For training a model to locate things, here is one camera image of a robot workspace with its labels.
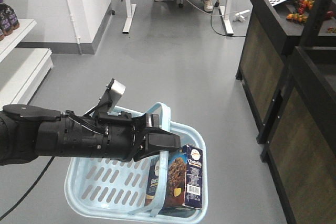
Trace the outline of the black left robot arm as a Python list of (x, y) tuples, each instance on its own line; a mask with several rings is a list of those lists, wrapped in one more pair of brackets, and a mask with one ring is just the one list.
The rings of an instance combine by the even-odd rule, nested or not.
[(24, 104), (1, 111), (1, 165), (25, 164), (38, 156), (139, 161), (180, 146), (178, 135), (160, 128), (157, 114), (96, 110), (93, 116), (77, 116)]

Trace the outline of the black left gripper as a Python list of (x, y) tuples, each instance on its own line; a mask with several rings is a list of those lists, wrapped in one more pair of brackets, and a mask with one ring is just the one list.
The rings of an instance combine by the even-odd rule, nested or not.
[(95, 119), (97, 125), (105, 130), (101, 150), (97, 151), (100, 158), (139, 161), (161, 151), (173, 152), (181, 147), (178, 135), (160, 128), (158, 114), (145, 113), (133, 117), (124, 111), (120, 115), (99, 112)]

